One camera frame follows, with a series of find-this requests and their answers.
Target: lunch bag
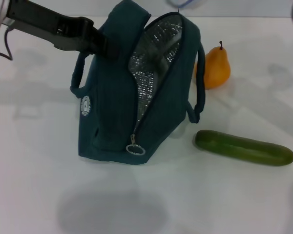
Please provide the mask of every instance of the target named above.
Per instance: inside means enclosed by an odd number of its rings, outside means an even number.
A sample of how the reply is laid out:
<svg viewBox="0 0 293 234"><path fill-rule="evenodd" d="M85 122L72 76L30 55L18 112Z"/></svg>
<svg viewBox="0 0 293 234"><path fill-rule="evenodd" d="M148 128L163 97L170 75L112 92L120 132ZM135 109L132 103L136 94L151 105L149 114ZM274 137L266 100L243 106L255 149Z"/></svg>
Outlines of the lunch bag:
<svg viewBox="0 0 293 234"><path fill-rule="evenodd" d="M81 99L79 155L99 161L146 163L185 119L198 123L205 104L205 53L200 31L179 12L147 27L150 14L123 0L99 29L118 44L119 56L93 58L79 87L87 53L80 53L71 91ZM197 63L197 104L188 93Z"/></svg>

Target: table surface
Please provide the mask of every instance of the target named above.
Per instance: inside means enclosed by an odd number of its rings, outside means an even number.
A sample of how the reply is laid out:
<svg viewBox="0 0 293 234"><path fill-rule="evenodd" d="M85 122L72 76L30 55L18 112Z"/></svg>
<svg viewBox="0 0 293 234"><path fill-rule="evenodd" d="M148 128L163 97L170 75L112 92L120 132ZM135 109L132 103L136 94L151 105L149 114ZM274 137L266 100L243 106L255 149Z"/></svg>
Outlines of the table surface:
<svg viewBox="0 0 293 234"><path fill-rule="evenodd" d="M106 18L92 19L99 27ZM293 150L292 23L190 19L206 52L223 41L232 76L207 92L200 123L186 119L142 166L78 157L79 100L69 91L78 53L9 34L15 60L0 58L0 234L293 234L293 164L256 165L192 144L213 129ZM192 85L193 105L195 97Z"/></svg>

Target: bag strap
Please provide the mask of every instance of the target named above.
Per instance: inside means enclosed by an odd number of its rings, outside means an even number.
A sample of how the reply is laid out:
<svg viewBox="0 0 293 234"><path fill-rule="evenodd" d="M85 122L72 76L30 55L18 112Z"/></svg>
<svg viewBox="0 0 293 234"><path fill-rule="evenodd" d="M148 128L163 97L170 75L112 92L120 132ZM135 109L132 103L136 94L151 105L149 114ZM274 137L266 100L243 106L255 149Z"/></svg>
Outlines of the bag strap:
<svg viewBox="0 0 293 234"><path fill-rule="evenodd" d="M196 89L197 100L194 110L191 104L187 103L187 113L191 123L198 123L200 121L200 113L205 105L205 86L204 86L204 73L205 73L205 53L202 44L198 50L198 62L196 73Z"/></svg>
<svg viewBox="0 0 293 234"><path fill-rule="evenodd" d="M82 81L84 73L84 61L86 57L89 56L89 53L79 53L75 70L72 77L72 82L70 86L70 91L75 94L77 98L82 98L85 93L86 86L79 88L80 82Z"/></svg>

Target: silver insulated lining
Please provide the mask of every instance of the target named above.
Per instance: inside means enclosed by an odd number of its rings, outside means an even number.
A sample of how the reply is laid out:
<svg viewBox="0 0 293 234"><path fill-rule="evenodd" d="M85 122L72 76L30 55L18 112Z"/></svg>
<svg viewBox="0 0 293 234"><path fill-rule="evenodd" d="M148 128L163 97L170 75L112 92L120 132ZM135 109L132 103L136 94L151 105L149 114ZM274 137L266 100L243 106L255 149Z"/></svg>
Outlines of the silver insulated lining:
<svg viewBox="0 0 293 234"><path fill-rule="evenodd" d="M143 32L129 60L129 71L138 86L138 112L134 131L177 54L181 34L181 17L167 16Z"/></svg>

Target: cucumber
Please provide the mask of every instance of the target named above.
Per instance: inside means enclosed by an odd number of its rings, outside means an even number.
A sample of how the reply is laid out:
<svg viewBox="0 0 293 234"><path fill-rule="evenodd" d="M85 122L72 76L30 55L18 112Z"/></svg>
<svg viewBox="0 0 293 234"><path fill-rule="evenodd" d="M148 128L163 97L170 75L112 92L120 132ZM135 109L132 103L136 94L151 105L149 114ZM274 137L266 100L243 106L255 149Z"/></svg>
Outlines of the cucumber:
<svg viewBox="0 0 293 234"><path fill-rule="evenodd" d="M293 162L293 151L287 147L212 130L199 131L195 144L209 152L253 163L284 166Z"/></svg>

